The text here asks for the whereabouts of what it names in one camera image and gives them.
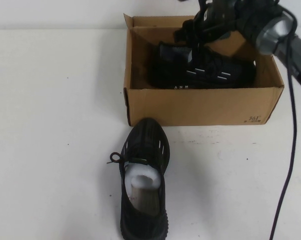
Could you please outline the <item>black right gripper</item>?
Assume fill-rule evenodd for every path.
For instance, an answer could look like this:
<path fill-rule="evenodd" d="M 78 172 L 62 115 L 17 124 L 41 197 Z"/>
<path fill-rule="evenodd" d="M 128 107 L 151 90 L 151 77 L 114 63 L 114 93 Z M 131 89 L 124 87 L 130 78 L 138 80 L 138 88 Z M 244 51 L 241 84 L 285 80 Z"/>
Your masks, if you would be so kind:
<path fill-rule="evenodd" d="M 203 43 L 212 43 L 230 37 L 231 31 L 241 31 L 240 0 L 200 0 L 200 10 L 183 22 L 174 32 L 175 42 L 196 42 L 202 34 Z"/>

